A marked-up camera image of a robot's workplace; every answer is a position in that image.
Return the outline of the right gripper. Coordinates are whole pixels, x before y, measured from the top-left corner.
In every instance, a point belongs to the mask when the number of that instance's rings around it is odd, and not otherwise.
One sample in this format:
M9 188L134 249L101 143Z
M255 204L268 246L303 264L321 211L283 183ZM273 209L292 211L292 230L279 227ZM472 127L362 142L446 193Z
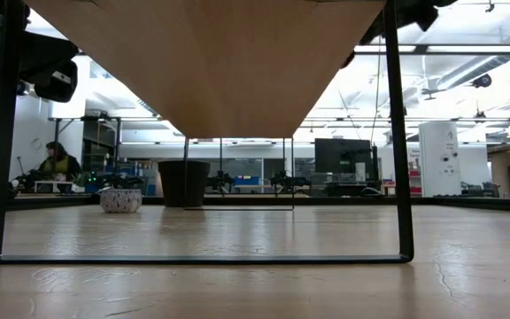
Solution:
M427 31L438 18L438 9L454 4L457 0L398 0L398 27L416 24L420 30ZM383 35L383 17L376 17L372 25L360 39L361 44L370 44L377 36ZM344 69L355 58L353 51L343 62Z

